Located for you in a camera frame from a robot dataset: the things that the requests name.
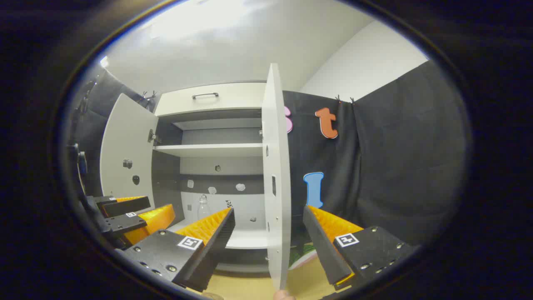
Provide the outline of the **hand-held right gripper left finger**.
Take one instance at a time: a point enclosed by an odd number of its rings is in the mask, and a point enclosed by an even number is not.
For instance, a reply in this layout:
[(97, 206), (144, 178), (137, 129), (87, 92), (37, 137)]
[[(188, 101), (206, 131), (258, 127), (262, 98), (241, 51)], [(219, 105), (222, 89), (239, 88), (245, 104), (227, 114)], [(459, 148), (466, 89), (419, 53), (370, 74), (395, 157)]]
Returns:
[(235, 227), (227, 208), (177, 232), (159, 229), (124, 251), (124, 256), (173, 284), (203, 292)]

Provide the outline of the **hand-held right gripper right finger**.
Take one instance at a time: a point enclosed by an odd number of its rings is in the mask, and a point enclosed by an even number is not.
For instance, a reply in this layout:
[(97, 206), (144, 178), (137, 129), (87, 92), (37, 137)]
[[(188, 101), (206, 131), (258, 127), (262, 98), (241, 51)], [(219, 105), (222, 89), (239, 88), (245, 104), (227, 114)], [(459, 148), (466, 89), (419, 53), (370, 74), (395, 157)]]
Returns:
[(307, 205), (303, 222), (326, 278), (335, 288), (362, 289), (379, 281), (417, 252), (385, 228), (362, 228)]

